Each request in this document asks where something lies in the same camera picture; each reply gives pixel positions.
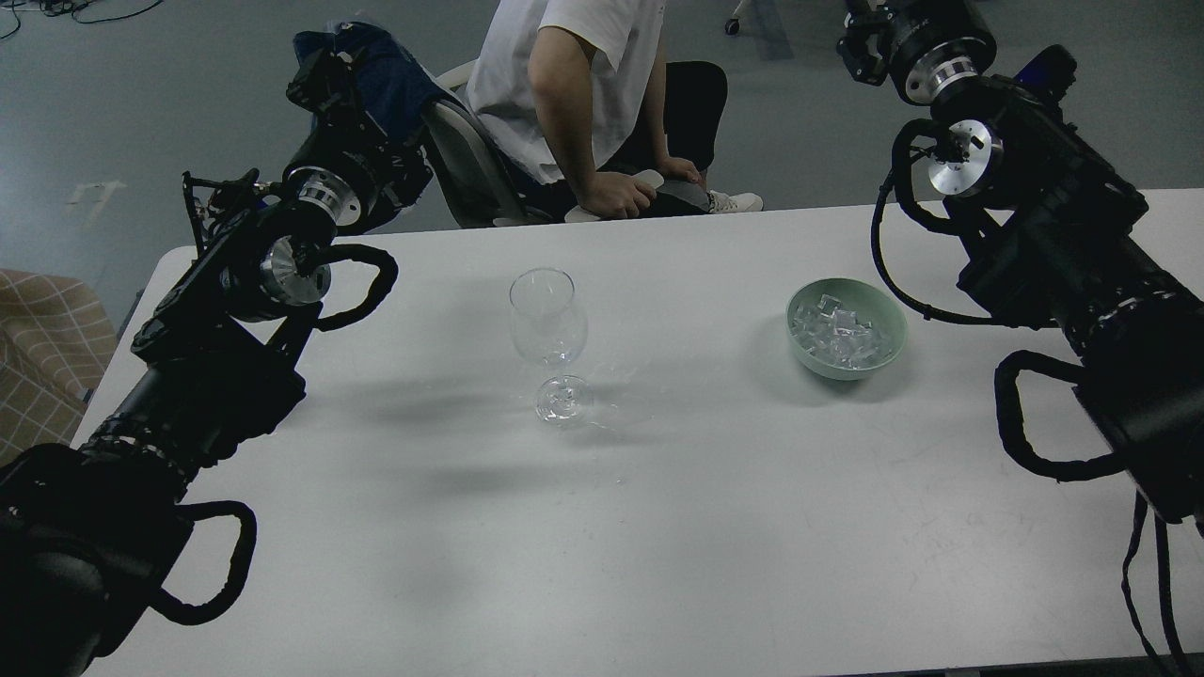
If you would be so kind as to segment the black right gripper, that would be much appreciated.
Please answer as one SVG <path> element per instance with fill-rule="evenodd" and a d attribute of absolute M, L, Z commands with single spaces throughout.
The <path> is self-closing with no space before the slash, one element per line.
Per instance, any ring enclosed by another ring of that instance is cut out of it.
<path fill-rule="evenodd" d="M 890 76 L 907 81 L 938 51 L 968 55 L 978 69 L 992 65 L 997 41 L 970 1 L 891 1 L 886 27 L 848 27 L 837 42 L 846 72 L 864 86 Z"/>

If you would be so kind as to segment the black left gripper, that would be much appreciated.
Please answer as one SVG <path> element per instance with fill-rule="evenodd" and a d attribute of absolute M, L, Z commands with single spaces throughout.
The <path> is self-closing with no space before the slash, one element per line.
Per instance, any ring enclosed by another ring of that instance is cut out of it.
<path fill-rule="evenodd" d="M 394 147 L 377 129 L 335 126 L 354 110 L 354 76 L 344 53 L 303 57 L 285 88 L 288 102 L 309 112 L 303 142 L 303 201 L 335 226 L 385 226 L 417 205 L 433 170 L 421 148 Z"/>

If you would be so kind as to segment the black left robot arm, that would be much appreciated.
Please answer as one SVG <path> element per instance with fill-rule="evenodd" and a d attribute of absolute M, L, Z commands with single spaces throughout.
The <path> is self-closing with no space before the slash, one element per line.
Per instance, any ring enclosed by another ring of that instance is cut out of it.
<path fill-rule="evenodd" d="M 185 505 L 197 472 L 275 431 L 301 402 L 314 331 L 365 320 L 397 261 L 347 235 L 417 201 L 430 172 L 417 114 L 433 81 L 386 39 L 303 33 L 287 95 L 314 116 L 282 179 L 185 176 L 197 260 L 135 335 L 147 365 L 79 449 L 43 443 L 2 471 L 2 673 L 78 676 L 146 611 L 213 622 L 244 591 L 246 504 Z"/>

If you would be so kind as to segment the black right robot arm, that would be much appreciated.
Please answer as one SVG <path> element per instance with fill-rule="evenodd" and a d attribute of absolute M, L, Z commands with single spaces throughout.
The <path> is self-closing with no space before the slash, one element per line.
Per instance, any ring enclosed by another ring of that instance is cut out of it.
<path fill-rule="evenodd" d="M 1202 300 L 1132 240 L 1147 198 L 1066 120 L 1060 104 L 1076 60 L 1051 45 L 1013 77 L 988 73 L 996 39 L 967 1 L 848 1 L 837 52 L 855 81 L 891 82 L 903 102 L 929 111 L 891 146 L 870 218 L 877 273 L 925 320 L 1066 334 L 1074 363 L 1019 351 L 996 367 L 1002 447 L 1045 479 L 1131 477 L 1122 566 L 1131 569 L 1152 524 L 1168 653 L 1145 634 L 1139 641 L 1161 675 L 1193 675 L 1173 611 L 1168 528 L 1202 524 Z M 968 261 L 958 288 L 981 316 L 921 304 L 895 283 L 880 243 L 887 198 L 917 226 L 960 239 Z M 1019 392 L 1025 371 L 1070 385 L 1105 454 L 1037 454 Z"/>

